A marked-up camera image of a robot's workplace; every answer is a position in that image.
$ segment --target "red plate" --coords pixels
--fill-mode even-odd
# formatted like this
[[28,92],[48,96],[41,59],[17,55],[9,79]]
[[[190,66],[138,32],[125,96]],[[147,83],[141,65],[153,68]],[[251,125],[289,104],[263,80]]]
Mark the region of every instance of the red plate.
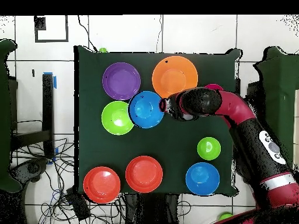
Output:
[[108,167],[96,167],[88,172],[83,181],[87,196],[98,204],[114,200],[120,192],[120,179]]
[[162,167],[150,156],[138,156],[127,166],[126,180],[129,186],[139,193],[150,193],[161,183]]

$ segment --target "green plate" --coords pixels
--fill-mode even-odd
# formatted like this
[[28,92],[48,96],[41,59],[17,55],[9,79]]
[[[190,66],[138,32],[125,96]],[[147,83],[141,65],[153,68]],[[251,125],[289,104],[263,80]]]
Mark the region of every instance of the green plate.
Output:
[[131,131],[134,124],[128,116],[128,103],[113,101],[104,107],[102,124],[113,135],[124,135]]

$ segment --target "dark green table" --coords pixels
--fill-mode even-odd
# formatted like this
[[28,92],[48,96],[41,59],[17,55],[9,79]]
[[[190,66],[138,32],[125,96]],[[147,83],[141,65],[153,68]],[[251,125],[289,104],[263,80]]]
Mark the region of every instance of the dark green table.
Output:
[[83,193],[83,180],[90,169],[107,166],[120,177],[121,192],[134,193],[125,179],[125,170],[133,158],[148,155],[163,168],[163,180],[154,191],[157,193],[190,193],[185,184],[188,168],[203,162],[196,147],[204,137],[215,137],[221,143],[221,154],[211,161],[219,171],[220,185],[216,194],[233,196],[237,189],[231,185],[232,140],[228,127],[219,116],[203,117],[198,121],[179,122],[169,115],[154,128],[134,127],[128,134],[116,136],[102,126],[101,113],[114,101],[104,91],[102,76],[106,68],[115,62],[127,62],[140,74],[140,90],[152,87],[152,72],[157,63],[171,55],[189,59],[199,74],[198,86],[217,83],[227,91],[236,91],[235,60],[241,51],[231,49],[226,54],[154,54],[92,52],[84,47],[74,47],[75,80],[79,89],[79,164],[78,191]]

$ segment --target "orange bowl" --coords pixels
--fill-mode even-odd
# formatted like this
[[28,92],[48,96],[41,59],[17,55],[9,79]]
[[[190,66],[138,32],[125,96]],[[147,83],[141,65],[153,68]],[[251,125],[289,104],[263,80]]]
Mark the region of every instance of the orange bowl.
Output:
[[195,88],[198,74],[195,66],[187,58],[171,56],[161,60],[152,73],[152,85],[162,97]]

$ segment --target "floor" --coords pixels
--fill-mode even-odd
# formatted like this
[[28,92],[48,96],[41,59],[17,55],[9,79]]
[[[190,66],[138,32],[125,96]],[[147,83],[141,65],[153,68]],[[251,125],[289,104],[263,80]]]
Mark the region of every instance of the floor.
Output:
[[[236,68],[241,78],[241,96],[245,96],[248,83],[258,81],[259,75],[253,64],[260,61],[268,46],[280,46],[287,53],[299,49],[298,15],[124,15],[124,16],[68,16],[68,42],[35,43],[33,16],[0,16],[0,39],[15,40],[18,48],[7,61],[9,73],[16,76],[18,88],[18,121],[41,120],[42,96],[41,75],[52,72],[57,78],[54,89],[55,145],[61,152],[67,140],[74,141],[74,55],[73,46],[81,45],[92,49],[93,45],[108,51],[151,51],[160,53],[212,53],[223,54],[230,48],[239,48],[243,56]],[[39,31],[39,39],[65,39],[65,16],[46,16],[47,30]],[[22,122],[18,132],[38,131],[41,123]],[[26,160],[21,150],[14,153],[13,165]],[[74,147],[65,153],[65,159],[72,164]],[[53,164],[47,165],[51,186],[58,189],[57,173]],[[61,176],[65,188],[74,184],[72,167],[68,166]],[[37,183],[30,183],[26,193],[26,215],[28,224],[38,224],[54,202],[53,190],[46,174]],[[222,195],[198,197],[181,195],[183,202],[178,207],[180,224],[210,224],[219,214],[239,214],[255,207],[249,187],[239,175],[235,175],[235,186],[239,189],[236,197]],[[114,215],[115,205],[89,206],[93,217],[80,224],[104,224],[94,217]],[[70,220],[79,224],[78,219]],[[69,224],[67,220],[55,220],[52,224]]]

